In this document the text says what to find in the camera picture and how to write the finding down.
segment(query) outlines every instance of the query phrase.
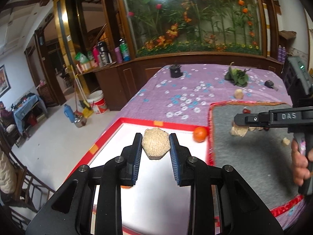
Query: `white bucket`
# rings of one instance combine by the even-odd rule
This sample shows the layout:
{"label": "white bucket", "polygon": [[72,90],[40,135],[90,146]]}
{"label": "white bucket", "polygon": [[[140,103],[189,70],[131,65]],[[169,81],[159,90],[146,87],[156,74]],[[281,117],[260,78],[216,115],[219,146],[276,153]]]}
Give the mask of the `white bucket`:
{"label": "white bucket", "polygon": [[94,113],[96,114],[101,114],[108,110],[108,107],[103,98],[103,92],[101,90],[91,93],[87,97],[87,102],[90,104],[90,107],[92,107]]}

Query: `hand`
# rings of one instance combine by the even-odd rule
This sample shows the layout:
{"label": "hand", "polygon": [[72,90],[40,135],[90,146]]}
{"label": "hand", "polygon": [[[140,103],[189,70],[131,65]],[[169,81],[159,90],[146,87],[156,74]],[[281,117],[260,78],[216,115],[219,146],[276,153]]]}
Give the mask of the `hand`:
{"label": "hand", "polygon": [[[294,182],[298,186],[302,186],[305,179],[308,179],[310,175],[310,171],[307,169],[308,160],[304,155],[301,155],[298,151],[298,143],[293,140],[291,143],[291,157],[292,157],[292,172],[294,176]],[[309,160],[313,161],[313,149],[309,152],[308,155]]]}

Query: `bolt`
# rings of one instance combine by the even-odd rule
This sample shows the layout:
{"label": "bolt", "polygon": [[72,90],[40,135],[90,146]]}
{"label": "bolt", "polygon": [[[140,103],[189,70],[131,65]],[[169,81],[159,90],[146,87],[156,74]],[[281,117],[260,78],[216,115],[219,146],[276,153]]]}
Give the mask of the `bolt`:
{"label": "bolt", "polygon": [[224,169],[228,172],[231,172],[234,170],[234,168],[231,165],[225,165]]}
{"label": "bolt", "polygon": [[79,166],[78,170],[80,172],[85,172],[86,170],[88,170],[88,165],[83,164],[83,165]]}
{"label": "bolt", "polygon": [[198,158],[195,156],[189,156],[188,161],[191,163],[196,163],[198,161]]}
{"label": "bolt", "polygon": [[124,161],[124,157],[117,156],[117,157],[115,157],[114,161],[117,162],[117,163],[121,163],[122,161]]}

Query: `picture frame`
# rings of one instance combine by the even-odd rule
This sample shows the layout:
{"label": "picture frame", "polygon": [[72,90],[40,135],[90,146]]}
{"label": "picture frame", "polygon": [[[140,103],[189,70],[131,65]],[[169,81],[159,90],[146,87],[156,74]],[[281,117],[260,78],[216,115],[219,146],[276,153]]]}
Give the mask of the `picture frame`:
{"label": "picture frame", "polygon": [[0,97],[11,89],[4,65],[0,66]]}

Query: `black container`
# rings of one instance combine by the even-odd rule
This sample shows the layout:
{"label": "black container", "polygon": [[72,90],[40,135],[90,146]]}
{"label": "black container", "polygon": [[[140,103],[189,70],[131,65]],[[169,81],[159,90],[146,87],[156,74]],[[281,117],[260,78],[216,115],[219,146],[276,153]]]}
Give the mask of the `black container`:
{"label": "black container", "polygon": [[179,78],[183,75],[180,71],[181,66],[179,64],[173,64],[170,66],[171,78]]}
{"label": "black container", "polygon": [[106,43],[105,42],[98,42],[97,48],[99,50],[100,58],[101,58],[103,65],[110,63],[109,50],[108,50]]}

